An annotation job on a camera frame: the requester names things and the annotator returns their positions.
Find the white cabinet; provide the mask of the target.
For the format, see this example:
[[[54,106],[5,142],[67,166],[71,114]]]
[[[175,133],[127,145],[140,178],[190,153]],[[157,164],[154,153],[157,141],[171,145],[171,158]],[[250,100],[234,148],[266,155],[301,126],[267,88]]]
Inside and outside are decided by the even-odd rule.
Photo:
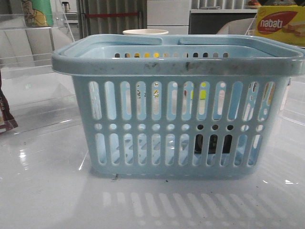
[[[147,28],[167,30],[170,35],[188,34],[190,0],[148,0]]]

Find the clear acrylic display shelf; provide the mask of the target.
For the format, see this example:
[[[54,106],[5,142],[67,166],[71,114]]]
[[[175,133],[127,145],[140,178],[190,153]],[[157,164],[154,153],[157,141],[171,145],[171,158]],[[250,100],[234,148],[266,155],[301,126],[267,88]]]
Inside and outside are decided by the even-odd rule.
[[[74,37],[64,12],[52,12],[52,17],[52,27],[28,27],[23,14],[0,17],[0,90],[18,127],[18,109],[56,103],[74,94],[71,79],[51,67],[52,52],[72,43]]]

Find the dark counter cabinet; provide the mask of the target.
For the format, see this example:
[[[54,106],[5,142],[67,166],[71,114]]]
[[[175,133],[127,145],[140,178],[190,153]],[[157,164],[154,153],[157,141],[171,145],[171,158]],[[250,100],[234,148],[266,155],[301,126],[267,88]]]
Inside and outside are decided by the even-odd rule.
[[[255,15],[255,10],[191,10],[189,34],[217,34],[226,23]]]

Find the green cartoon snack can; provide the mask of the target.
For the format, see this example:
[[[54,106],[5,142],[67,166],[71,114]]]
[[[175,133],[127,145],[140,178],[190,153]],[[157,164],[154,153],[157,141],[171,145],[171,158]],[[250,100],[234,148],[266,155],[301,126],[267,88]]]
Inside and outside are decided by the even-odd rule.
[[[52,27],[51,2],[49,0],[22,0],[22,12],[28,27]]]

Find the dark tissue pack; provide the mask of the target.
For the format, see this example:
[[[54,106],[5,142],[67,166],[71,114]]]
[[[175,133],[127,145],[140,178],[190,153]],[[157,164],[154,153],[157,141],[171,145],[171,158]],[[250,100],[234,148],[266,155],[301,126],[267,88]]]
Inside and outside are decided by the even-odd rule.
[[[209,138],[209,149],[208,154],[215,154],[216,153],[216,147],[218,143],[218,136],[217,135],[211,135]],[[232,136],[226,135],[224,138],[223,143],[223,154],[229,154],[230,149],[232,145]],[[198,134],[195,138],[195,146],[194,146],[194,153],[195,154],[201,154],[202,153],[202,147],[203,147],[203,135]]]

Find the light blue plastic basket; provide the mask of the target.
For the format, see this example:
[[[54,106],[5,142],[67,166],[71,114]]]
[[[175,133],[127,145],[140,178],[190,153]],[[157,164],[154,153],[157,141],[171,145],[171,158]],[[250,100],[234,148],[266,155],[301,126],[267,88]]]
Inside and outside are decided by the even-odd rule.
[[[271,64],[301,56],[247,35],[97,34],[54,51],[51,63],[72,77],[96,171],[240,177],[256,169],[291,79]]]

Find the plate of fruit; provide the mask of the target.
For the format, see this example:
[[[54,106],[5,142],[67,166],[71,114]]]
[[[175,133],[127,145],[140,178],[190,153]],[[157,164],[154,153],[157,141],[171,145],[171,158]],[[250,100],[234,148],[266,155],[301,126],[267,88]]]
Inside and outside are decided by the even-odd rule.
[[[247,2],[247,5],[248,5],[248,6],[261,6],[261,4],[259,3],[258,0],[249,0],[249,1]]]

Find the yellow nabati wafer box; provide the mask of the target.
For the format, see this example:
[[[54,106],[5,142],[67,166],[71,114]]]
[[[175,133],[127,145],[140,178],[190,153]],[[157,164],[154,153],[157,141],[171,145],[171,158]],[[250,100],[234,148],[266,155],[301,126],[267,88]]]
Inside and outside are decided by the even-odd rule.
[[[260,7],[254,35],[304,47],[305,8],[297,5]]]

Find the maroon snack bag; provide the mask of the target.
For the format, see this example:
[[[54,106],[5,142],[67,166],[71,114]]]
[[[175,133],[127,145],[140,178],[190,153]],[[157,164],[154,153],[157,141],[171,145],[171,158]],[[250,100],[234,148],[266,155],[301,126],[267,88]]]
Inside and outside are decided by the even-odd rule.
[[[3,134],[11,129],[18,127],[18,124],[10,113],[9,103],[4,96],[2,90],[0,91],[0,133]]]

